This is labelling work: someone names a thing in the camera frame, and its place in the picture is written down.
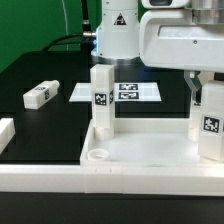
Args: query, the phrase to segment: qr-like marker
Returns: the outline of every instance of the qr-like marker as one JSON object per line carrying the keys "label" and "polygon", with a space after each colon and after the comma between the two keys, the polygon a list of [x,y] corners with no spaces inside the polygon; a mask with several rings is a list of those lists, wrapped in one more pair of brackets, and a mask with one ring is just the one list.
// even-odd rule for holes
{"label": "qr-like marker", "polygon": [[107,95],[102,93],[95,93],[95,105],[107,106]]}
{"label": "qr-like marker", "polygon": [[221,121],[218,118],[204,116],[203,130],[206,132],[218,134],[220,131],[220,123],[221,123]]}
{"label": "qr-like marker", "polygon": [[48,100],[50,98],[49,89],[45,91],[44,95],[45,95],[45,100]]}
{"label": "qr-like marker", "polygon": [[37,87],[35,90],[43,91],[45,89],[46,89],[46,87]]}
{"label": "qr-like marker", "polygon": [[138,90],[138,84],[119,84],[119,90]]}
{"label": "qr-like marker", "polygon": [[119,99],[120,100],[138,100],[139,93],[138,92],[120,92]]}

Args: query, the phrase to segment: white platform edge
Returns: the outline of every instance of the white platform edge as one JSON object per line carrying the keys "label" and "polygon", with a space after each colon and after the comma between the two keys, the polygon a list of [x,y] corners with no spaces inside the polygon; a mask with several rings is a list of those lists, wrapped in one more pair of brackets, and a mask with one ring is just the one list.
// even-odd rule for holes
{"label": "white platform edge", "polygon": [[0,191],[224,196],[224,167],[1,165]]}

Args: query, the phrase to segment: black and white pattern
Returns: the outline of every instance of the black and white pattern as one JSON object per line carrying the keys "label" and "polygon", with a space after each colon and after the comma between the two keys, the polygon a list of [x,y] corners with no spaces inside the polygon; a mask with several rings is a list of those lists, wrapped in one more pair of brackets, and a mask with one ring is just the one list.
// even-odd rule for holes
{"label": "black and white pattern", "polygon": [[119,90],[138,90],[138,84],[119,84]]}
{"label": "black and white pattern", "polygon": [[112,104],[114,102],[114,91],[112,90],[110,92],[110,104]]}
{"label": "black and white pattern", "polygon": [[45,100],[48,100],[50,98],[49,89],[44,92],[44,95],[45,95]]}
{"label": "black and white pattern", "polygon": [[208,116],[203,116],[203,131],[210,132],[210,133],[215,133],[215,134],[220,134],[220,129],[222,120],[219,118],[213,118],[213,117],[208,117]]}
{"label": "black and white pattern", "polygon": [[119,92],[119,99],[121,100],[138,100],[139,93],[138,92]]}
{"label": "black and white pattern", "polygon": [[107,94],[95,93],[95,105],[107,106]]}
{"label": "black and white pattern", "polygon": [[37,87],[35,90],[43,91],[45,89],[46,89],[46,87]]}

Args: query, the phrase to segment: circular hole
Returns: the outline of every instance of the circular hole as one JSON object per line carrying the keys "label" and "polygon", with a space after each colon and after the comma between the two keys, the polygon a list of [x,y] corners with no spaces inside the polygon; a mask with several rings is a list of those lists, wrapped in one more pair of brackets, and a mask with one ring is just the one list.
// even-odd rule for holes
{"label": "circular hole", "polygon": [[110,157],[110,153],[104,149],[93,149],[87,153],[87,159],[90,161],[105,161]]}

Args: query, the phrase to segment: black cable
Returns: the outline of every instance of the black cable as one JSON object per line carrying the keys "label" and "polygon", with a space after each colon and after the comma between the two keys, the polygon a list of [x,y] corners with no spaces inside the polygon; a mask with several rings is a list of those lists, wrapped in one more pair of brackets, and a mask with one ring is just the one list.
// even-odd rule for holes
{"label": "black cable", "polygon": [[80,42],[68,42],[68,43],[54,43],[54,44],[48,45],[48,48],[46,50],[44,50],[44,51],[47,52],[51,47],[54,47],[54,46],[71,45],[71,44],[80,45],[82,43],[84,43],[84,42],[80,41]]}
{"label": "black cable", "polygon": [[48,51],[54,44],[57,44],[60,41],[68,40],[68,39],[75,38],[75,37],[83,37],[83,34],[82,33],[70,34],[70,35],[67,35],[67,36],[57,38],[54,41],[52,41],[50,44],[48,44],[46,47],[44,47],[42,49],[42,51]]}
{"label": "black cable", "polygon": [[88,4],[87,0],[81,0],[82,3],[82,29],[83,32],[91,31],[91,24],[89,22]]}

